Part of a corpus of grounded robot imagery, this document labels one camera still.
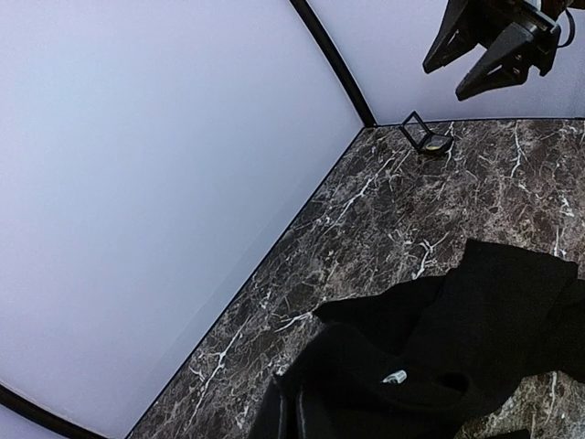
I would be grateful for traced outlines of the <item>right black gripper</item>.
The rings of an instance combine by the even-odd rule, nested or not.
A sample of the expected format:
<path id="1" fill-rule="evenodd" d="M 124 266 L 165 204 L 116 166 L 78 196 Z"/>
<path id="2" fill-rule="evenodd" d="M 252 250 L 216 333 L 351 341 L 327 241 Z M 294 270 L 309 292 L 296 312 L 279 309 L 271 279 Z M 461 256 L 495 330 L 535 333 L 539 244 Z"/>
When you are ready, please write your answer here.
<path id="1" fill-rule="evenodd" d="M 459 101 L 522 85 L 531 67 L 544 77 L 558 49 L 574 40 L 576 24 L 570 10 L 575 8 L 575 1 L 449 1 L 423 70 L 432 73 L 483 46 L 485 53 L 456 88 Z M 563 14 L 569 35 L 560 43 L 558 19 Z"/>

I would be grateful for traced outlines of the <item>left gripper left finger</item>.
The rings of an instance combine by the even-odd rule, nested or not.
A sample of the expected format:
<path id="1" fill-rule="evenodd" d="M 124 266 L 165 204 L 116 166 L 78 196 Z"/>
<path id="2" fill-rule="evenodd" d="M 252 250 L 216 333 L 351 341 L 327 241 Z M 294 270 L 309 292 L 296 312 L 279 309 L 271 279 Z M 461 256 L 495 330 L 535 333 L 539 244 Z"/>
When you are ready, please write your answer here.
<path id="1" fill-rule="evenodd" d="M 283 377 L 273 374 L 263 395 L 249 439 L 293 439 L 297 437 L 294 393 L 287 390 Z"/>

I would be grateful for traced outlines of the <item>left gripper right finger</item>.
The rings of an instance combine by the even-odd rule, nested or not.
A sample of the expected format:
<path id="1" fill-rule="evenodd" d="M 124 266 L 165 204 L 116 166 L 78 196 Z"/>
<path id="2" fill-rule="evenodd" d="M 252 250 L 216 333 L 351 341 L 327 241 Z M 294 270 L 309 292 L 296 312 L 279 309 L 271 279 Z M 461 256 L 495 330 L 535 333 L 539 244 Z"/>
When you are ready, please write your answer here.
<path id="1" fill-rule="evenodd" d="M 349 410 L 322 398 L 318 391 L 301 388 L 296 397 L 298 437 L 351 438 Z"/>

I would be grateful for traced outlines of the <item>black t-shirt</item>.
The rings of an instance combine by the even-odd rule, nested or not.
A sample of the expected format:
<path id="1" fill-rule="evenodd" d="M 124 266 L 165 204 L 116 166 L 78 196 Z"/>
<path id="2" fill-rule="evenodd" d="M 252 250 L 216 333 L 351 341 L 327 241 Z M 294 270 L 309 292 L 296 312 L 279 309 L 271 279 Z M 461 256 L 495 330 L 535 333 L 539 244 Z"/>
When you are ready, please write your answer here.
<path id="1" fill-rule="evenodd" d="M 286 370 L 296 397 L 349 410 L 351 438 L 452 438 L 526 377 L 584 379 L 584 282 L 549 254 L 469 240 L 441 276 L 326 302 L 322 331 Z M 384 384 L 404 369 L 401 384 Z"/>

